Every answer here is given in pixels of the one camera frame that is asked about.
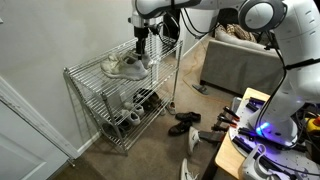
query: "door frame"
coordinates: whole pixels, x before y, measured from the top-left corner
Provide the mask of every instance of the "door frame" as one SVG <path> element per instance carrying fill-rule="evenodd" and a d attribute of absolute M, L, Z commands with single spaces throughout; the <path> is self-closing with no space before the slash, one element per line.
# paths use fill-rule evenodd
<path fill-rule="evenodd" d="M 9 83 L 0 76 L 0 98 L 10 103 L 35 130 L 69 158 L 76 159 L 80 153 L 37 110 L 35 110 Z"/>

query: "gray sofa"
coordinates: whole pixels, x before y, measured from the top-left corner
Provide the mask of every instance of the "gray sofa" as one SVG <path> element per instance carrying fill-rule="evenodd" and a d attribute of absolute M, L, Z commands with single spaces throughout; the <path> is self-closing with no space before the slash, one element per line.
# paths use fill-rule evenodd
<path fill-rule="evenodd" d="M 200 84 L 218 86 L 240 95 L 248 87 L 271 94 L 283 76 L 281 61 L 276 53 L 265 51 L 262 45 L 252 47 L 250 44 L 247 48 L 242 42 L 210 40 Z"/>

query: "table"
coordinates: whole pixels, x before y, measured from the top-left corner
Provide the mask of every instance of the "table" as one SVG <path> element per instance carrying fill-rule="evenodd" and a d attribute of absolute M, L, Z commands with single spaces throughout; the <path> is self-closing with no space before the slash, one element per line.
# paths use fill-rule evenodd
<path fill-rule="evenodd" d="M 262 93 L 260 91 L 254 90 L 252 88 L 247 88 L 245 94 L 243 95 L 242 102 L 245 99 L 249 99 L 250 97 L 258 98 L 264 101 L 269 99 L 269 95 Z M 244 161 L 245 157 L 243 157 L 236 148 L 234 148 L 229 132 L 226 134 L 220 149 L 215 158 L 215 163 L 218 167 L 228 172 L 230 175 L 235 177 L 236 179 L 241 178 L 241 174 L 239 168 Z"/>

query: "shoe lace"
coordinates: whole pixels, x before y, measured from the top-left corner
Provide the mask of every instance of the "shoe lace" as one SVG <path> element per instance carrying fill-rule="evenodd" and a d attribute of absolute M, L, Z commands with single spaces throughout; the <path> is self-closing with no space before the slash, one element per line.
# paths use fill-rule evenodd
<path fill-rule="evenodd" d="M 199 173 L 195 177 L 193 177 L 192 172 L 186 172 L 184 175 L 186 176 L 186 180 L 196 180 L 198 178 Z"/>

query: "white wall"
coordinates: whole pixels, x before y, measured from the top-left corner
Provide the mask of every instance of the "white wall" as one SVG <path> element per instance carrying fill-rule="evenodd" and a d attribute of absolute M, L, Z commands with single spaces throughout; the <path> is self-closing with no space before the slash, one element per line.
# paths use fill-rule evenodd
<path fill-rule="evenodd" d="M 210 29 L 212 18 L 217 16 L 219 10 L 198 10 L 198 9 L 186 9 L 189 17 L 191 19 L 192 24 L 194 27 L 202 32 L 206 32 Z M 192 26 L 190 25 L 187 16 L 185 15 L 184 11 L 182 11 L 189 29 L 197 35 L 200 35 L 195 30 L 193 30 Z M 183 40 L 183 47 L 182 47 L 182 54 L 185 55 L 190 48 L 192 48 L 198 40 L 195 39 L 189 31 L 186 29 L 182 17 L 180 17 L 180 26 L 181 26 L 181 36 L 180 39 Z"/>
<path fill-rule="evenodd" d="M 0 76 L 76 149 L 96 130 L 75 116 L 63 68 L 132 39 L 130 15 L 130 0 L 0 0 Z"/>

